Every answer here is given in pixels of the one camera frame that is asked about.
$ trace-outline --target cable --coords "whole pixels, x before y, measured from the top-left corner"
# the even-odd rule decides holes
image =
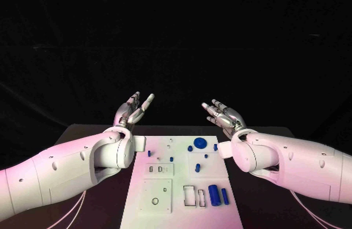
[[[70,213],[72,210],[75,209],[75,207],[76,207],[79,201],[82,200],[83,196],[85,196],[85,191],[82,192],[81,198],[79,198],[79,200],[76,201],[75,206],[72,207],[70,211],[62,216],[62,218],[56,221],[56,223],[52,224],[46,229],[53,228],[53,227],[59,224],[59,222],[66,218],[66,216],[69,215],[69,213]]]
[[[293,195],[293,197],[295,198],[295,200],[297,200],[297,202],[298,202],[298,204],[301,205],[301,207],[306,209],[306,211],[307,211],[307,213],[310,214],[310,216],[313,217],[313,219],[317,221],[317,219],[321,221],[321,222],[324,222],[329,226],[332,226],[333,228],[336,228],[336,229],[342,229],[340,227],[336,227],[334,225],[332,225],[330,223],[327,223],[321,218],[319,218],[317,217],[317,215],[314,215],[314,213],[307,209],[307,207],[303,205],[303,203],[301,203],[301,201],[298,200],[298,197],[297,197],[297,195],[295,195],[295,193],[290,190],[290,192],[291,192],[291,195]]]
[[[79,205],[78,211],[76,211],[76,213],[75,213],[75,217],[73,217],[73,219],[72,219],[72,221],[70,221],[70,223],[69,223],[69,225],[68,225],[66,229],[69,228],[69,226],[70,226],[70,225],[72,225],[72,223],[73,223],[73,220],[75,220],[76,215],[78,215],[78,213],[79,213],[81,207],[82,207],[82,203],[81,203],[81,205]]]

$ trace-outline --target table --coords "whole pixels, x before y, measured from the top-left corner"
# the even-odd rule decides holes
[[[101,133],[108,125],[73,124],[56,144]],[[249,127],[267,134],[293,137],[285,127]],[[228,138],[216,126],[135,126],[134,135],[215,135],[218,142]],[[270,181],[242,172],[232,158],[225,160],[238,212],[245,229],[321,228],[298,205],[290,191]],[[88,189],[81,212],[70,228],[119,228],[124,203],[132,175],[134,160],[127,169]],[[352,208],[347,204],[321,201],[297,195],[311,212],[334,226],[352,228]],[[47,228],[66,214],[81,194],[73,198],[21,212],[0,222],[0,228]],[[75,211],[53,228],[66,228]]]

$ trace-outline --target black curtain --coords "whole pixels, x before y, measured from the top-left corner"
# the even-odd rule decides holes
[[[215,98],[352,153],[352,0],[7,1],[1,169],[70,124],[112,124],[135,91],[156,95],[138,125],[212,125]]]

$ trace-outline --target blue cylinder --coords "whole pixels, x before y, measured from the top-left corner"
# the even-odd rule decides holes
[[[207,189],[209,189],[209,196],[210,196],[210,205],[219,206],[222,204],[222,201],[220,201],[220,196],[218,195],[218,186],[210,185]]]
[[[197,137],[193,141],[196,148],[203,149],[206,147],[206,140]]]
[[[196,172],[200,171],[200,164],[196,164]]]
[[[226,195],[226,190],[222,188],[222,197],[223,197],[223,204],[229,205],[229,199],[228,199],[228,195]]]

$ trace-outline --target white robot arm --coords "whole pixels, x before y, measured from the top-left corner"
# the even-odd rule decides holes
[[[239,114],[215,99],[212,103],[202,104],[207,120],[231,139],[218,145],[220,157],[233,157],[244,172],[288,190],[352,204],[352,156],[317,142],[246,129]]]
[[[135,92],[117,110],[114,126],[101,134],[55,145],[0,170],[0,221],[69,199],[128,168],[134,151],[143,152],[145,147],[145,137],[132,136],[131,130],[154,95],[137,109],[138,97]]]

